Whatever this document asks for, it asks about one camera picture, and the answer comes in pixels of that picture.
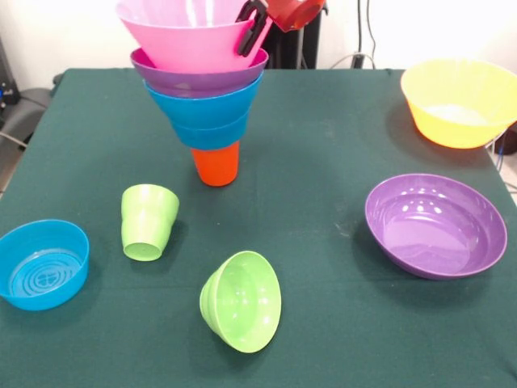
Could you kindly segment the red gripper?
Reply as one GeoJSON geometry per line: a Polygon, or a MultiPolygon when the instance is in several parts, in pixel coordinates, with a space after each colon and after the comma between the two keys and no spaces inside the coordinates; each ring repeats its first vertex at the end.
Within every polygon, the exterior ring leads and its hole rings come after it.
{"type": "Polygon", "coordinates": [[[268,15],[283,32],[295,31],[312,22],[323,9],[324,0],[247,0],[237,21],[251,21],[237,45],[237,54],[248,57],[271,26],[268,15]]]}

